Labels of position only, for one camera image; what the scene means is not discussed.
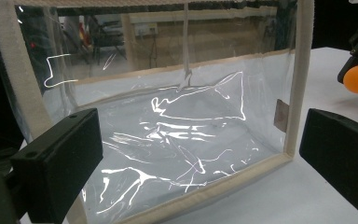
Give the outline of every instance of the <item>table surface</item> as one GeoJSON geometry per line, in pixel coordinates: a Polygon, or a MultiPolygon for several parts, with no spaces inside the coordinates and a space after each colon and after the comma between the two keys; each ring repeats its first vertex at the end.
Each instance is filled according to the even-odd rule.
{"type": "Polygon", "coordinates": [[[309,108],[343,115],[358,122],[358,94],[337,82],[350,54],[313,49],[297,138],[295,159],[226,198],[171,219],[176,223],[357,223],[358,211],[298,154],[309,108]]]}

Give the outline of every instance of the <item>wrinkled plastic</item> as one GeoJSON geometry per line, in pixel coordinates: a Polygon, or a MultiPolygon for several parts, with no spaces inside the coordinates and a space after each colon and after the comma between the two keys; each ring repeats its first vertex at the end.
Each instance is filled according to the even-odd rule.
{"type": "Polygon", "coordinates": [[[53,120],[98,108],[89,223],[130,217],[282,153],[296,1],[16,8],[53,120]]]}

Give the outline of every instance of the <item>clear plastic sheet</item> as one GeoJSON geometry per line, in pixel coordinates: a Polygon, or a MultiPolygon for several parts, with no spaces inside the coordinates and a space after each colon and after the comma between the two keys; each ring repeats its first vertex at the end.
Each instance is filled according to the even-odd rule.
{"type": "Polygon", "coordinates": [[[98,108],[104,159],[82,190],[109,223],[282,153],[296,1],[142,7],[16,6],[57,122],[98,108]]]}

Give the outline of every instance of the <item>workshop background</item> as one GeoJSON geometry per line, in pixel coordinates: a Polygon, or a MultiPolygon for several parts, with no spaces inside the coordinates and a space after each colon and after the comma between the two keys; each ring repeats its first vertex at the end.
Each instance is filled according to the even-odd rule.
{"type": "MultiPolygon", "coordinates": [[[[312,48],[349,50],[348,40],[357,27],[358,5],[348,0],[316,0],[312,48]]],[[[19,150],[22,141],[0,77],[0,170],[7,171],[7,158],[19,150]]]]}

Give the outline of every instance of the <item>white table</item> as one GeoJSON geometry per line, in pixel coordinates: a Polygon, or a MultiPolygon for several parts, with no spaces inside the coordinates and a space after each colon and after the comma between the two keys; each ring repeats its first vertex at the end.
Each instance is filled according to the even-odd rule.
{"type": "MultiPolygon", "coordinates": [[[[297,151],[309,108],[335,112],[358,122],[358,94],[337,82],[350,54],[313,49],[297,151]]],[[[226,198],[165,224],[176,223],[356,223],[358,211],[298,154],[294,161],[226,198]]]]}

